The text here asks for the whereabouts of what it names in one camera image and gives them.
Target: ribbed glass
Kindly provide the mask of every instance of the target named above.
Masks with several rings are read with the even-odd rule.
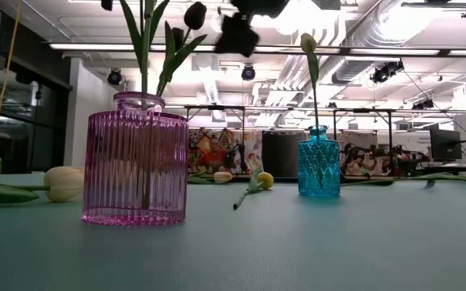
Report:
[[[327,140],[326,129],[311,127],[311,139],[299,143],[300,195],[337,197],[341,191],[339,144]]]
[[[188,123],[143,110],[89,117],[82,220],[165,226],[185,218]]]

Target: cable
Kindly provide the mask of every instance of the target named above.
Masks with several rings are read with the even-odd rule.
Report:
[[[15,36],[17,35],[17,28],[19,27],[19,17],[21,16],[21,4],[22,4],[22,0],[17,0],[17,13],[15,15],[14,31],[12,32],[12,41],[11,41],[11,44],[10,44],[10,52],[8,53],[8,59],[6,60],[5,79],[3,81],[3,87],[1,89],[0,115],[1,115],[1,108],[2,108],[2,105],[3,105],[3,97],[5,96],[5,92],[6,92],[6,84],[8,83],[8,72],[10,71],[10,64],[12,62],[12,56],[14,54]]]
[[[418,90],[427,98],[427,99],[430,99],[429,96],[416,84],[416,82],[409,76],[409,74],[404,71],[404,74],[406,76],[408,76],[409,80],[411,80],[411,82],[413,83],[413,85],[418,88]],[[461,125],[459,125],[457,122],[454,121],[454,118],[450,117],[444,110],[442,110],[434,101],[433,101],[433,105],[443,114],[445,114],[448,118],[450,118],[452,120],[452,122],[461,128],[461,130],[463,130],[465,133],[466,133],[466,129],[464,129]]]

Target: camera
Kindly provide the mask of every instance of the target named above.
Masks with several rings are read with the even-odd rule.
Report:
[[[252,65],[245,65],[244,69],[242,70],[242,79],[244,81],[251,81],[255,78],[256,72],[255,69],[252,68]]]
[[[111,73],[107,77],[107,82],[114,86],[120,85],[122,80],[123,76],[121,75],[120,69],[112,69]]]

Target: ceiling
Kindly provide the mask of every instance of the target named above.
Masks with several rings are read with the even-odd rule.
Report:
[[[22,22],[33,31],[43,36],[50,42],[75,42],[75,43],[129,43],[128,31],[123,18],[119,2],[115,1],[112,12],[100,8],[100,0],[23,0]],[[194,1],[172,0],[163,15],[162,21],[168,21],[172,27],[185,27],[182,21],[186,8]],[[228,0],[204,0],[208,7],[205,26],[194,32],[191,37],[207,34],[205,42],[213,44],[220,36],[219,16],[217,7],[221,7],[224,14],[230,14],[234,7]],[[346,34],[357,31],[350,30],[357,20],[373,7],[375,0],[347,0],[342,1],[344,7],[341,13],[321,11],[311,0],[291,0],[289,6],[282,13],[282,18],[277,20],[259,18],[253,20],[253,29],[261,36],[260,44],[267,45],[295,45],[302,32],[315,33],[316,39],[322,39],[321,45],[339,45]],[[15,14],[16,0],[0,0],[0,8],[10,15]],[[418,24],[418,29],[403,43],[403,47],[435,47],[435,48],[466,48],[466,18],[462,18],[464,10],[429,10],[413,9],[418,11],[418,19],[427,14],[430,21],[425,20],[425,27]],[[397,16],[394,26],[389,24],[386,29],[392,33],[403,34],[416,22],[407,15]],[[163,43],[163,26],[160,25],[155,35],[155,44]],[[70,53],[73,57],[82,57],[85,64],[96,74],[106,75],[111,68],[122,68],[122,72],[131,82],[136,82],[139,76],[138,66],[133,53]],[[283,89],[286,84],[292,83],[307,74],[306,63],[298,57],[294,60],[287,55],[263,55],[257,54],[250,58],[240,55],[219,55],[219,70],[213,76],[218,90],[220,102],[223,104],[260,105],[250,104],[249,99],[243,95],[254,95],[255,84],[280,85]],[[163,53],[150,55],[150,71],[159,74],[163,67]],[[200,72],[192,71],[192,58],[190,57],[175,73],[172,83],[165,91],[164,98],[168,103],[193,104],[201,103],[199,92],[205,95],[206,88],[203,85],[203,76]],[[325,65],[327,57],[322,57],[320,63]],[[382,65],[375,62],[372,67],[358,74],[351,80],[349,86],[318,86],[320,104],[325,106],[328,102],[335,101],[337,106],[343,108],[359,108],[376,106],[377,108],[398,108],[411,105],[404,104],[404,100],[415,101],[415,96],[423,91],[432,90],[434,101],[441,108],[450,108],[453,92],[466,82],[466,59],[464,58],[404,58],[404,72],[398,73],[385,83],[376,87],[369,82],[369,76],[373,67]],[[240,77],[244,64],[252,64],[256,70],[256,78],[251,82],[243,81]],[[286,72],[286,67],[292,67],[292,72]],[[307,96],[310,95],[310,86],[303,82],[300,86],[292,87],[296,93],[291,97],[282,97],[283,94],[268,91],[260,91],[258,102],[266,100],[265,105],[273,106],[310,106]],[[208,112],[202,112],[203,116],[209,116]]]

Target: vase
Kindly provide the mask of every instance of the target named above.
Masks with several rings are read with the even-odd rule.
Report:
[[[164,101],[114,96],[116,111],[89,117],[82,220],[110,226],[166,226],[185,219],[188,123]]]
[[[310,127],[310,140],[299,143],[299,195],[338,197],[341,191],[339,144],[327,139],[327,127]]]

